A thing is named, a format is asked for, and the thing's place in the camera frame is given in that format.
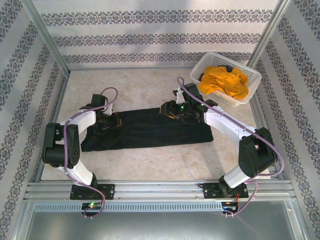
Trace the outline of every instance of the purple cable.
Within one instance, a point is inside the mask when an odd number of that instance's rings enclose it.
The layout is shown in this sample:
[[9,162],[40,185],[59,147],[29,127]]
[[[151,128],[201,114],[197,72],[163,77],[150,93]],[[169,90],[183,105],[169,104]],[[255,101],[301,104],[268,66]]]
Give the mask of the purple cable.
[[[278,158],[280,159],[281,162],[281,167],[279,169],[279,171],[277,171],[276,173],[268,173],[268,174],[259,174],[258,176],[268,176],[268,177],[272,177],[272,176],[276,176],[278,174],[280,174],[284,168],[285,168],[285,161],[283,159],[283,157],[281,156],[280,152],[277,150],[277,148],[275,146],[273,146],[270,142],[268,142],[267,140],[265,140],[263,137],[259,136],[258,134],[256,134],[255,132],[247,129],[245,126],[241,125],[238,121],[234,120],[232,117],[228,116],[228,115],[224,115],[223,112],[214,109],[213,107],[211,107],[210,105],[206,104],[204,101],[201,101],[200,99],[198,99],[196,96],[194,96],[193,94],[191,94],[186,88],[185,88],[185,80],[183,77],[178,76],[177,77],[177,82],[180,85],[180,87],[194,100],[198,101],[199,103],[203,104],[204,106],[206,106],[208,109],[211,109],[212,111],[216,112],[217,114],[219,114],[220,116],[224,116],[226,119],[230,120],[232,123],[236,124],[237,126],[239,126],[240,128],[243,129],[243,131],[246,131],[247,133],[250,133],[251,135],[253,135],[254,137],[256,137],[257,139],[263,141],[265,144],[267,144],[278,156]],[[250,196],[250,198],[248,199],[248,201],[245,203],[245,205],[236,213],[233,213],[231,211],[228,210],[224,210],[224,212],[227,212],[229,214],[231,214],[232,216],[235,216],[239,213],[241,213],[250,203],[250,201],[252,200],[252,198],[254,197],[254,195],[256,194],[257,190],[258,190],[258,183],[256,181],[251,181],[251,178],[248,179],[247,181],[244,182],[245,184],[249,184],[249,183],[253,183],[256,185],[256,188],[253,192],[253,194]]]
[[[82,182],[78,182],[76,179],[74,179],[72,176],[70,176],[70,175],[68,174],[67,125],[68,125],[75,117],[77,117],[77,116],[79,116],[79,115],[81,115],[81,114],[84,114],[84,113],[89,112],[89,111],[95,111],[95,110],[98,110],[98,109],[104,109],[105,107],[113,104],[113,103],[115,102],[115,100],[118,98],[118,90],[117,90],[115,87],[110,86],[110,87],[106,87],[106,88],[101,92],[101,94],[103,94],[103,93],[104,93],[106,90],[108,90],[108,89],[113,89],[113,90],[115,90],[115,97],[114,97],[114,99],[113,99],[111,102],[109,102],[109,103],[107,103],[106,105],[103,105],[103,106],[93,107],[93,108],[90,108],[90,109],[86,109],[86,110],[82,110],[82,111],[80,111],[80,112],[77,112],[75,115],[73,115],[72,117],[70,117],[70,118],[65,122],[65,124],[64,124],[64,126],[63,126],[63,136],[64,136],[64,171],[65,171],[66,175],[67,175],[68,178],[69,178],[71,181],[73,181],[74,183],[77,183],[77,184],[79,184],[79,185],[81,185],[81,186],[83,186],[83,187],[86,187],[86,188],[88,188],[88,189],[94,190],[94,191],[96,191],[97,193],[99,193],[99,194],[102,196],[101,209],[100,209],[100,211],[97,212],[95,215],[91,216],[91,217],[90,217],[91,219],[97,217],[100,213],[102,213],[102,211],[103,211],[104,208],[105,208],[106,198],[105,198],[105,195],[104,195],[100,190],[98,190],[98,189],[96,189],[96,188],[94,188],[94,187],[92,187],[92,186],[90,186],[90,185],[86,185],[86,184],[84,184],[84,183],[82,183]],[[84,218],[87,218],[86,211],[84,211],[83,214],[84,214]]]

